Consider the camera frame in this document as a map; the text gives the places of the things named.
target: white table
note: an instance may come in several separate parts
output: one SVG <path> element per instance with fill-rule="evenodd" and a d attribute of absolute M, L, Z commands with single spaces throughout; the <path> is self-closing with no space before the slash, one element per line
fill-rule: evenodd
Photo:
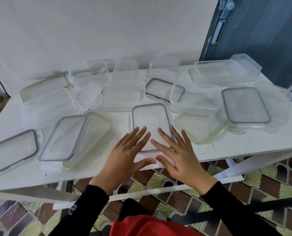
<path fill-rule="evenodd" d="M 182 75 L 188 76 L 188 69 L 192 66 L 180 67 Z M 140 70 L 140 76 L 144 77 L 145 70 Z M 268 81 L 264 75 L 260 75 L 262 81 Z M 27 130 L 21 120 L 18 104 L 19 96 L 13 96 L 0 114 L 0 141 Z M 46 172 L 41 169 L 35 156 L 23 165 L 0 175 L 0 199 L 12 199 L 31 202 L 60 203 L 73 202 L 77 195 L 52 190 L 44 184 L 64 180 L 92 177 L 99 173 L 109 152 L 115 143 L 129 131 L 129 112 L 109 113 L 113 120 L 115 134 L 107 148 L 93 161 L 83 161 L 75 169 L 62 172 Z M 50 128 L 43 131 L 45 138 L 49 135 Z M 218 159 L 227 159 L 230 166 L 227 170 L 217 175 L 222 182 L 234 182 L 242 180 L 241 174 L 258 169 L 260 167 L 292 157 L 292 107 L 290 121 L 275 133 L 265 131 L 250 132 L 244 135 L 226 133 L 218 141 L 209 145 L 193 144 L 194 151 L 200 162 Z M 234 164 L 233 157 L 254 155 L 247 160 Z M 150 165 L 146 169 L 159 168 L 160 165 Z M 173 186 L 162 189 L 146 190 L 144 192 L 121 194 L 112 196 L 110 200 L 158 194 L 173 190 L 184 190 L 188 186 Z"/>

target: finger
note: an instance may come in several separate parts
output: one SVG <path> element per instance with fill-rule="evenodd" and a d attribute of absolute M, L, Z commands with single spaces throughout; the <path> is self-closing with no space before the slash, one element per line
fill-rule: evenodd
<path fill-rule="evenodd" d="M 175 130 L 175 128 L 172 125 L 170 126 L 170 130 L 171 130 L 172 134 L 174 135 L 174 137 L 175 137 L 176 141 L 178 142 L 178 144 L 183 149 L 187 148 L 183 138 L 180 136 L 180 134 Z"/>
<path fill-rule="evenodd" d="M 172 137 L 168 136 L 161 128 L 158 128 L 158 133 L 172 147 L 173 150 L 176 152 L 181 150 L 181 147 L 178 145 L 178 143 L 176 143 Z"/>
<path fill-rule="evenodd" d="M 188 136 L 186 135 L 185 130 L 182 129 L 181 133 L 182 133 L 182 136 L 183 136 L 183 138 L 184 138 L 184 142 L 185 142 L 185 144 L 187 145 L 187 147 L 188 147 L 189 149 L 192 149 L 192 143 L 191 143 L 190 139 L 188 138 Z"/>
<path fill-rule="evenodd" d="M 177 169 L 164 156 L 158 155 L 156 159 L 168 170 L 171 176 L 175 176 Z"/>
<path fill-rule="evenodd" d="M 133 146 L 136 145 L 136 143 L 138 143 L 138 141 L 143 137 L 143 135 L 145 134 L 147 130 L 147 127 L 144 126 L 140 131 L 139 133 L 137 133 L 135 136 L 133 136 L 132 139 L 129 140 L 128 143 L 125 144 L 125 148 L 127 149 L 131 149 Z"/>
<path fill-rule="evenodd" d="M 119 140 L 119 141 L 116 143 L 116 145 L 115 145 L 114 148 L 118 148 L 127 136 L 128 136 L 128 133 L 126 133 L 126 134 L 124 135 L 124 137 L 122 137 L 122 139 Z"/>
<path fill-rule="evenodd" d="M 159 142 L 155 141 L 154 139 L 151 139 L 150 142 L 152 145 L 154 145 L 158 150 L 162 151 L 164 154 L 166 154 L 168 157 L 170 157 L 173 161 L 178 156 L 178 154 L 171 150 L 169 147 L 160 144 Z"/>
<path fill-rule="evenodd" d="M 124 141 L 121 143 L 121 146 L 124 146 L 126 143 L 129 142 L 130 139 L 132 139 L 136 133 L 138 133 L 139 127 L 135 127 L 133 131 L 127 136 L 127 138 L 124 139 Z"/>
<path fill-rule="evenodd" d="M 150 164 L 156 164 L 156 160 L 153 158 L 146 158 L 146 159 L 140 160 L 140 161 L 134 163 L 134 169 L 137 172 L 141 168 L 144 168 L 145 166 L 148 166 Z"/>
<path fill-rule="evenodd" d="M 135 156 L 137 155 L 137 153 L 139 153 L 139 152 L 144 148 L 144 146 L 147 144 L 147 142 L 148 142 L 149 139 L 150 139 L 150 135 L 151 135 L 151 133 L 150 133 L 150 132 L 147 132 L 147 134 L 144 136 L 144 138 L 132 148 L 131 151 L 132 151 L 134 157 L 135 157 Z"/>

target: forearm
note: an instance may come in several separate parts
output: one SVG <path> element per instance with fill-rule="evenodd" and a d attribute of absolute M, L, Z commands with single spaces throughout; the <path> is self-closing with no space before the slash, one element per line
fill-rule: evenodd
<path fill-rule="evenodd" d="M 217 182 L 202 198 L 214 209 L 233 236 L 262 234 L 280 235 L 269 224 L 232 195 L 220 182 Z"/>
<path fill-rule="evenodd" d="M 68 214 L 49 234 L 54 235 L 89 235 L 109 197 L 98 186 L 88 185 Z"/>

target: container lid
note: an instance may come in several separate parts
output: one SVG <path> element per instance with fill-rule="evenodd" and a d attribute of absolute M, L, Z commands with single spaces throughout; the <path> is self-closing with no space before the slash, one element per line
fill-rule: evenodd
<path fill-rule="evenodd" d="M 112 121 L 95 112 L 88 113 L 86 128 L 82 134 L 82 138 L 77 144 L 75 153 L 72 158 L 63 163 L 66 168 L 73 168 L 77 163 L 94 147 L 94 155 L 99 154 L 106 143 L 108 143 L 108 133 L 112 130 Z"/>
<path fill-rule="evenodd" d="M 111 79 L 115 81 L 134 80 L 136 70 L 139 70 L 135 59 L 121 59 L 115 64 Z"/>
<path fill-rule="evenodd" d="M 28 160 L 38 152 L 37 135 L 28 130 L 0 142 L 0 173 Z"/>
<path fill-rule="evenodd" d="M 157 78 L 174 83 L 180 78 L 180 73 L 178 71 L 179 66 L 180 61 L 168 55 L 155 57 L 150 61 L 146 77 Z"/>
<path fill-rule="evenodd" d="M 78 108 L 67 89 L 39 98 L 33 102 L 20 104 L 22 123 L 27 128 L 42 129 L 54 124 L 61 117 L 73 115 Z"/>
<path fill-rule="evenodd" d="M 39 161 L 67 161 L 73 157 L 85 130 L 85 115 L 63 117 L 56 123 L 39 155 Z"/>
<path fill-rule="evenodd" d="M 102 88 L 94 83 L 88 83 L 82 88 L 75 97 L 75 102 L 81 107 L 83 111 L 89 110 L 94 104 L 95 109 L 102 101 L 103 96 L 101 95 Z"/>
<path fill-rule="evenodd" d="M 267 124 L 271 116 L 259 91 L 254 87 L 227 88 L 222 91 L 226 116 L 234 124 Z"/>
<path fill-rule="evenodd" d="M 173 83 L 153 78 L 146 85 L 146 94 L 152 96 L 156 99 L 161 99 L 170 103 L 170 95 L 172 90 Z M 182 86 L 178 87 L 180 92 L 180 97 L 184 92 L 184 88 Z"/>
<path fill-rule="evenodd" d="M 23 88 L 20 90 L 20 96 L 22 102 L 26 103 L 56 93 L 67 85 L 68 83 L 62 75 L 54 75 Z"/>
<path fill-rule="evenodd" d="M 226 128 L 226 119 L 216 115 L 197 115 L 190 113 L 178 114 L 175 117 L 177 128 L 184 129 L 191 141 L 197 144 L 207 144 Z"/>
<path fill-rule="evenodd" d="M 170 147 L 159 135 L 157 129 L 160 127 L 168 136 L 173 137 L 169 126 L 171 125 L 166 107 L 161 103 L 139 105 L 133 108 L 131 113 L 131 128 L 147 127 L 151 132 L 151 138 L 157 142 Z M 158 151 L 150 141 L 141 150 L 141 153 Z"/>

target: plastic food container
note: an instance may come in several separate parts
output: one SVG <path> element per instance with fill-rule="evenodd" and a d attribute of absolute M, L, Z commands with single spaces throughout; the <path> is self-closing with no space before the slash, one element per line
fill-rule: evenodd
<path fill-rule="evenodd" d="M 262 67 L 247 54 L 233 55 L 229 60 L 195 62 L 193 79 L 200 84 L 220 87 L 257 81 Z"/>
<path fill-rule="evenodd" d="M 101 92 L 101 87 L 90 82 L 80 91 L 78 91 L 75 97 L 75 102 L 79 105 L 82 111 L 87 111 L 89 109 L 94 110 L 103 100 Z"/>
<path fill-rule="evenodd" d="M 145 100 L 143 81 L 111 81 L 103 88 L 103 100 L 96 108 L 103 112 L 129 112 Z"/>
<path fill-rule="evenodd" d="M 270 113 L 271 127 L 282 126 L 289 121 L 292 93 L 288 89 L 258 81 L 254 87 L 260 92 L 263 102 Z"/>
<path fill-rule="evenodd" d="M 38 155 L 42 169 L 73 168 L 111 129 L 112 123 L 97 113 L 61 118 Z"/>
<path fill-rule="evenodd" d="M 222 97 L 227 119 L 233 127 L 252 131 L 270 123 L 271 116 L 256 88 L 227 88 L 222 91 Z"/>
<path fill-rule="evenodd" d="M 37 154 L 38 150 L 37 134 L 34 130 L 28 130 L 1 141 L 0 175 L 27 162 Z"/>
<path fill-rule="evenodd" d="M 101 88 L 110 82 L 109 71 L 103 60 L 89 61 L 78 66 L 70 67 L 68 79 L 78 90 L 82 90 L 90 82 Z"/>
<path fill-rule="evenodd" d="M 226 129 L 226 123 L 223 108 L 212 115 L 181 113 L 175 117 L 176 127 L 184 129 L 191 142 L 196 144 L 212 143 Z"/>
<path fill-rule="evenodd" d="M 220 88 L 215 85 L 179 84 L 172 86 L 170 109 L 173 113 L 212 115 L 223 103 Z"/>
<path fill-rule="evenodd" d="M 154 101 L 170 103 L 172 86 L 173 83 L 153 78 L 146 85 L 146 95 L 148 98 Z M 178 86 L 176 88 L 178 88 L 179 93 L 182 93 L 184 91 L 184 88 L 182 86 Z"/>
<path fill-rule="evenodd" d="M 168 55 L 156 57 L 149 64 L 146 77 L 175 83 L 180 78 L 179 66 L 180 61 Z"/>
<path fill-rule="evenodd" d="M 121 59 L 115 64 L 111 81 L 136 80 L 138 63 L 134 59 Z"/>
<path fill-rule="evenodd" d="M 22 123 L 27 128 L 45 128 L 56 123 L 61 117 L 75 114 L 77 110 L 65 88 L 32 102 L 20 104 Z"/>
<path fill-rule="evenodd" d="M 157 129 L 160 127 L 170 137 L 172 133 L 169 126 L 172 124 L 170 112 L 161 103 L 139 105 L 133 108 L 130 116 L 130 126 L 133 130 L 135 127 L 142 128 L 147 126 L 147 131 L 151 132 L 151 138 L 157 142 L 170 147 L 169 144 L 159 135 Z M 159 151 L 150 141 L 140 151 L 141 153 Z"/>

